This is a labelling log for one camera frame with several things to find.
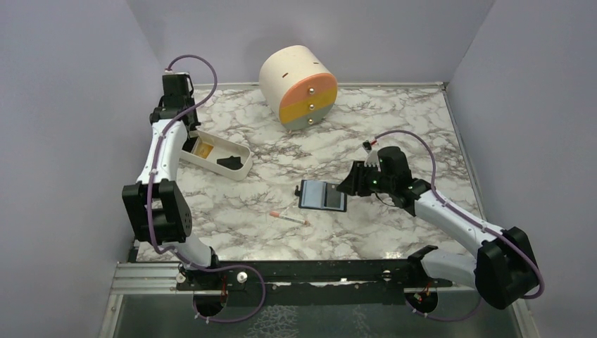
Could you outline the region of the black card holder wallet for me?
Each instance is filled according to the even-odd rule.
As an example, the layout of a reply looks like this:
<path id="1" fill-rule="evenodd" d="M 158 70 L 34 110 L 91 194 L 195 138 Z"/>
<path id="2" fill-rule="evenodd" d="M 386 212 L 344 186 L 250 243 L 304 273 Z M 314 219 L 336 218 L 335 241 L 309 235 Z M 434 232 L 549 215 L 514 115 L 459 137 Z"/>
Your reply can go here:
<path id="1" fill-rule="evenodd" d="M 327 183 L 339 184 L 336 182 L 325 182 L 320 180 L 301 180 L 301 183 L 295 186 L 294 195 L 298 197 L 298 207 L 321 210 L 321 211 L 334 211 L 324 207 L 325 202 L 325 187 Z M 346 197 L 346 210 L 335 211 L 335 212 L 346 212 L 347 211 L 347 195 Z"/>

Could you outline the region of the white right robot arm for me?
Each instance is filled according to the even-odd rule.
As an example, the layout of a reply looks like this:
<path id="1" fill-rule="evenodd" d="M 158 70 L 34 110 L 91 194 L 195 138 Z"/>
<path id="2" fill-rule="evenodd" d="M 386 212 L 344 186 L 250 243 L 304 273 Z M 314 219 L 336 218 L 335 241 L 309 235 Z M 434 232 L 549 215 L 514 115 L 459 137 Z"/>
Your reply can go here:
<path id="1" fill-rule="evenodd" d="M 450 204 L 432 184 L 414 178 L 397 146 L 369 151 L 354 161 L 337 190 L 349 196 L 386 194 L 410 215 L 433 224 L 456 240 L 469 256 L 426 246 L 408 257 L 408 281 L 422 287 L 443 279 L 476 289 L 490 306 L 504 309 L 540 290 L 542 278 L 527 234 L 488 223 Z"/>

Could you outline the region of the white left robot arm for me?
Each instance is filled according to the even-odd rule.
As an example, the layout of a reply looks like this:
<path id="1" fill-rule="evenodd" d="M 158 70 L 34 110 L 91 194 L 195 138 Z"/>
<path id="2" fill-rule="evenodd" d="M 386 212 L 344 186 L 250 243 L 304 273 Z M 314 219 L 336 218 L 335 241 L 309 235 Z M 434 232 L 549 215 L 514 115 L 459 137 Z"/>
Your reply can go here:
<path id="1" fill-rule="evenodd" d="M 192 233 L 192 214 L 177 185 L 177 170 L 189 131 L 199 126 L 194 88 L 188 73 L 162 76 L 163 95 L 149 116 L 151 145 L 143 170 L 122 189 L 135 238 L 158 254 L 170 252 L 191 270 L 204 289 L 220 283 L 221 270 L 212 247 Z"/>

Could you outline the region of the silver grey credit card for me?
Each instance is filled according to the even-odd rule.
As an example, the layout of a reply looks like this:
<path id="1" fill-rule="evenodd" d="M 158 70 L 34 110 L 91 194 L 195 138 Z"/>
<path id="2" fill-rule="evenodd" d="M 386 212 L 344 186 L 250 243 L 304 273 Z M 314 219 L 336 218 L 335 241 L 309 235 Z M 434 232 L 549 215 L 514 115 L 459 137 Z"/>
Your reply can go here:
<path id="1" fill-rule="evenodd" d="M 345 194 L 337 190 L 337 184 L 327 183 L 325 187 L 324 207 L 334 211 L 346 210 Z"/>

